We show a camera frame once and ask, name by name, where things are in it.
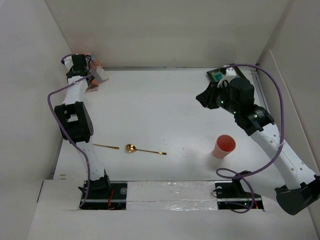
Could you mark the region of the orange grey checkered cloth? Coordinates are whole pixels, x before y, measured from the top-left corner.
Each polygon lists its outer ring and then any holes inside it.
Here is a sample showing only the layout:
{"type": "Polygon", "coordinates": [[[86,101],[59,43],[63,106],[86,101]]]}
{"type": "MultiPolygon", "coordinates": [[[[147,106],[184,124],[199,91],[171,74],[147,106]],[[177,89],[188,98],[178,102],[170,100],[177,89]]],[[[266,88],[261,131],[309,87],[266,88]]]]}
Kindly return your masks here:
{"type": "Polygon", "coordinates": [[[87,52],[85,55],[87,57],[88,67],[90,68],[89,71],[90,73],[93,72],[93,80],[88,84],[85,92],[96,92],[98,91],[100,84],[109,79],[109,74],[106,70],[104,70],[100,62],[93,54],[87,52]]]}

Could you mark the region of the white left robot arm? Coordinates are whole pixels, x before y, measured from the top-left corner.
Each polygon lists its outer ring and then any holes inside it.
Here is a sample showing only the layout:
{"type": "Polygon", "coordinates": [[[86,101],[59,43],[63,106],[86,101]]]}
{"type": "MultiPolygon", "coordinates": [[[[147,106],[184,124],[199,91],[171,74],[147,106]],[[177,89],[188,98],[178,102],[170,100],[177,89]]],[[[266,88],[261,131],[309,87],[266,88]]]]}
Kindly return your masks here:
{"type": "Polygon", "coordinates": [[[91,57],[85,54],[70,54],[61,60],[68,70],[68,88],[63,102],[54,107],[54,113],[62,125],[62,137],[76,147],[87,170],[88,180],[79,189],[95,192],[104,199],[111,194],[111,183],[106,170],[98,165],[91,140],[94,126],[84,103],[84,94],[94,79],[90,61],[91,57]]]}

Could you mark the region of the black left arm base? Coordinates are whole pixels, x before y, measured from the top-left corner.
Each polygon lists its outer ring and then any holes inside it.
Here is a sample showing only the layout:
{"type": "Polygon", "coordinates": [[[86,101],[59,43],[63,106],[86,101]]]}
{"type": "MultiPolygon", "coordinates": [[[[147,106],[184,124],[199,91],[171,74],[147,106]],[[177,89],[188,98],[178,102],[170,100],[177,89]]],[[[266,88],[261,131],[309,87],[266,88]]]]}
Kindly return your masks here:
{"type": "Polygon", "coordinates": [[[110,190],[90,191],[82,210],[126,210],[128,183],[112,181],[110,190]]]}

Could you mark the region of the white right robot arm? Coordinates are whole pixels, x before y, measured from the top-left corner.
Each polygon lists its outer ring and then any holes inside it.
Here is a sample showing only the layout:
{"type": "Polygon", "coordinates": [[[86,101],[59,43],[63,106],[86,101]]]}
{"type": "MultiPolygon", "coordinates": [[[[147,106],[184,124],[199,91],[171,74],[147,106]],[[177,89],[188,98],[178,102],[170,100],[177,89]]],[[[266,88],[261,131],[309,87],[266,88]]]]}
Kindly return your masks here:
{"type": "Polygon", "coordinates": [[[196,96],[204,107],[224,109],[234,116],[236,124],[251,137],[270,162],[260,171],[274,165],[281,174],[284,185],[278,183],[257,183],[256,188],[248,178],[259,173],[243,171],[230,177],[231,191],[237,197],[250,192],[262,194],[269,188],[267,196],[274,197],[279,206],[289,215],[296,215],[320,198],[320,177],[293,151],[284,140],[284,128],[278,128],[270,113],[255,104],[255,88],[246,78],[234,78],[231,81],[212,81],[206,90],[196,96]]]}

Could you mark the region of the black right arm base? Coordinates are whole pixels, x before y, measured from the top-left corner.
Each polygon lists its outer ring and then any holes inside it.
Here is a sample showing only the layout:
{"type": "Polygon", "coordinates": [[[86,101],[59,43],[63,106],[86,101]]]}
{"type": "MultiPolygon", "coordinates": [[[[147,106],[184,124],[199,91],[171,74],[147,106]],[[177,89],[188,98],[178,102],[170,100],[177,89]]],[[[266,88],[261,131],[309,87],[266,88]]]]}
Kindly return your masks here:
{"type": "Polygon", "coordinates": [[[217,200],[219,210],[230,210],[234,213],[244,214],[249,210],[264,210],[262,196],[245,190],[247,182],[243,178],[215,181],[211,196],[217,200]]]}

